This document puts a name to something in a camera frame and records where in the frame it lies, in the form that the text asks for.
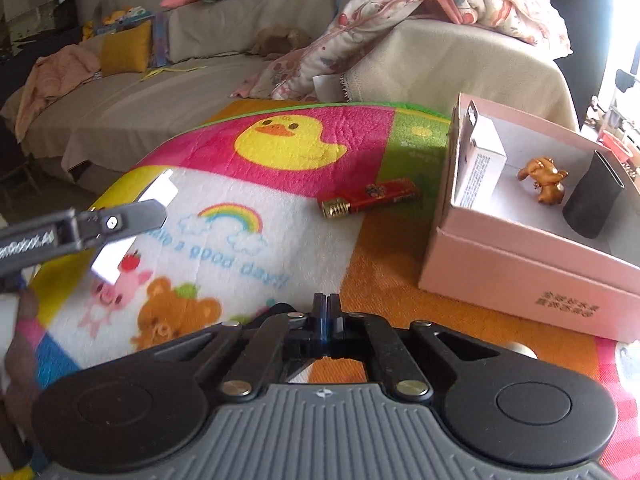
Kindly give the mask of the brown knit gloved hand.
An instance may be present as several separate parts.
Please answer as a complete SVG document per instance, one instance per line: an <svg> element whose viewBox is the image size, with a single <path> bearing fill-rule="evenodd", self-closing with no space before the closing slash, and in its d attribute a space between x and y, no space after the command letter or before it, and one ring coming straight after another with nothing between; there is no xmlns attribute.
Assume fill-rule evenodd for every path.
<svg viewBox="0 0 640 480"><path fill-rule="evenodd" d="M12 470L32 458L32 404L40 393L36 351L44 334L34 291L23 288L16 298L12 339L2 361L8 384L1 387L1 448Z"/></svg>

